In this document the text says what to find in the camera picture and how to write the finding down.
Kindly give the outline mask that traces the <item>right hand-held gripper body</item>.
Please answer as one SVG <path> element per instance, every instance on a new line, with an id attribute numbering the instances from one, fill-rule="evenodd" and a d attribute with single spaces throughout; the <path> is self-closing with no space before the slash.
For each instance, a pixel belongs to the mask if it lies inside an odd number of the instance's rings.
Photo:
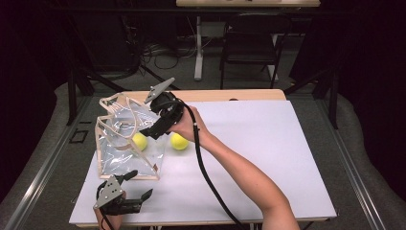
<path id="1" fill-rule="evenodd" d="M 175 78 L 170 78 L 151 86 L 144 101 L 144 104 L 148 104 L 150 110 L 159 116 L 159 119 L 154 123 L 155 127 L 169 128 L 182 117 L 183 103 L 167 90 L 174 81 Z"/>

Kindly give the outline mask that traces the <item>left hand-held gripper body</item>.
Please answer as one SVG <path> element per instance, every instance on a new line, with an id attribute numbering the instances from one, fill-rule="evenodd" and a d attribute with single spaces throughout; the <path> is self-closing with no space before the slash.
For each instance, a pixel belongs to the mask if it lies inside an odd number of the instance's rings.
<path id="1" fill-rule="evenodd" d="M 93 208 L 110 216 L 139 213 L 143 201 L 124 198 L 122 184 L 118 182 L 118 175 L 111 175 L 98 187 Z"/>

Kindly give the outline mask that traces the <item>yellow tennis ball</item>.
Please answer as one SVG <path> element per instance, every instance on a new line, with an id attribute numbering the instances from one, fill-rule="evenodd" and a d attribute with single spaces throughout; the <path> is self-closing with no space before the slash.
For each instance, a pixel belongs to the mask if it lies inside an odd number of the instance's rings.
<path id="1" fill-rule="evenodd" d="M 172 134 L 169 141 L 175 150 L 184 150 L 189 145 L 189 141 L 177 133 Z"/>
<path id="2" fill-rule="evenodd" d="M 133 135 L 132 141 L 139 150 L 145 150 L 147 147 L 147 138 L 140 132 L 137 132 Z"/>

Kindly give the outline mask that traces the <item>clear plastic bag beige trim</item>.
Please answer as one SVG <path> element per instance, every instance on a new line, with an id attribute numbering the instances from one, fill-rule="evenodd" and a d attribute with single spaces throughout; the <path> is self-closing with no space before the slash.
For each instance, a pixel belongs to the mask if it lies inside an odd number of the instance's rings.
<path id="1" fill-rule="evenodd" d="M 158 116 L 144 103 L 118 93 L 99 101 L 106 114 L 97 118 L 95 136 L 100 178 L 137 170 L 135 179 L 158 180 L 166 152 L 168 137 L 147 138 L 145 150 L 139 150 L 132 137 L 152 126 Z"/>

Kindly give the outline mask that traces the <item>person's right hand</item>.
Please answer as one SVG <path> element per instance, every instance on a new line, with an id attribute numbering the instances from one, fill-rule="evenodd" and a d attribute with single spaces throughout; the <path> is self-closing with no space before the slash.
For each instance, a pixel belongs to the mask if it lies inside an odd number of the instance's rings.
<path id="1" fill-rule="evenodd" d="M 199 145 L 201 147 L 206 147 L 208 138 L 210 137 L 210 132 L 202 120 L 197 108 L 191 106 L 190 108 L 184 109 L 184 114 L 181 120 L 174 124 L 169 131 L 178 133 L 185 139 L 195 142 L 195 129 L 198 133 Z"/>

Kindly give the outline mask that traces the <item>person's left hand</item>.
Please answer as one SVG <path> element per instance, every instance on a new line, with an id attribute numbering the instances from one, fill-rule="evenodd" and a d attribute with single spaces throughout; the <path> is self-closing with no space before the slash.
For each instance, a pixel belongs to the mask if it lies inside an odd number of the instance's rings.
<path id="1" fill-rule="evenodd" d="M 122 216 L 104 215 L 99 209 L 95 209 L 94 213 L 100 230 L 120 230 L 123 222 Z"/>

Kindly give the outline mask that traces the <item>white desk leg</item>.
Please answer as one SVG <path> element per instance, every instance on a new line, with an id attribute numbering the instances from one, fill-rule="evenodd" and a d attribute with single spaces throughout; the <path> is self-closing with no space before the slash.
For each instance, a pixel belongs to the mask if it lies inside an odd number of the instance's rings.
<path id="1" fill-rule="evenodd" d="M 196 81 L 202 80 L 203 72 L 203 49 L 202 49 L 202 35 L 201 35 L 201 18 L 196 17 L 196 59 L 194 67 L 194 79 Z"/>

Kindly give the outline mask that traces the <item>black metal stand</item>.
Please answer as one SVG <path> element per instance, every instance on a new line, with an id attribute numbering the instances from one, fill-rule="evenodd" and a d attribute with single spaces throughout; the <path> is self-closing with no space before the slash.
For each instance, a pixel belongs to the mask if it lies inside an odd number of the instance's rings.
<path id="1" fill-rule="evenodd" d="M 95 71 L 87 67 L 73 67 L 68 77 L 68 105 L 69 105 L 69 118 L 67 125 L 71 125 L 78 116 L 78 104 L 77 104 L 77 89 L 84 96 L 92 96 L 95 93 L 95 89 L 91 84 L 91 81 L 98 81 L 115 92 L 123 92 L 124 88 L 114 83 L 111 80 L 104 78 L 97 74 Z"/>
<path id="2" fill-rule="evenodd" d="M 331 125 L 337 129 L 337 101 L 338 101 L 338 85 L 339 85 L 339 75 L 338 70 L 335 68 L 329 68 L 320 71 L 319 73 L 308 77 L 304 80 L 295 82 L 292 86 L 283 90 L 285 95 L 290 95 L 297 90 L 308 85 L 312 81 L 317 81 L 316 86 L 312 91 L 312 96 L 314 99 L 321 100 L 327 93 L 328 96 L 328 107 L 327 107 L 327 117 Z"/>

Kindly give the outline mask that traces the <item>black chair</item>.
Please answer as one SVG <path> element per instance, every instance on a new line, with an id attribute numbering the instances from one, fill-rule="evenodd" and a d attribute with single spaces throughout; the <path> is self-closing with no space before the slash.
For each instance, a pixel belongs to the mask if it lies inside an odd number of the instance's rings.
<path id="1" fill-rule="evenodd" d="M 224 26 L 220 57 L 220 88 L 225 81 L 225 64 L 273 66 L 268 74 L 275 84 L 284 40 L 292 27 L 284 14 L 244 12 L 230 17 Z"/>

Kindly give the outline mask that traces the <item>aluminium floor rail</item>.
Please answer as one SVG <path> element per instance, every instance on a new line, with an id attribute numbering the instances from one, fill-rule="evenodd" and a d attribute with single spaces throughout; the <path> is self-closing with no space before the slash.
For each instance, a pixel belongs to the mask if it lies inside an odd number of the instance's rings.
<path id="1" fill-rule="evenodd" d="M 372 201 L 371 194 L 350 156 L 350 152 L 348 151 L 342 136 L 331 124 L 326 103 L 323 100 L 316 100 L 316 104 L 322 113 L 323 120 L 325 121 L 330 134 L 333 136 L 334 142 L 337 145 L 341 164 L 346 172 L 350 185 L 356 195 L 358 203 L 363 210 L 364 216 L 366 217 L 371 230 L 387 230 L 374 202 Z"/>
<path id="2" fill-rule="evenodd" d="M 91 96 L 79 97 L 77 114 L 70 121 L 68 102 L 63 96 L 57 99 L 56 110 L 31 158 L 0 203 L 0 230 L 18 230 L 24 225 L 91 101 Z"/>

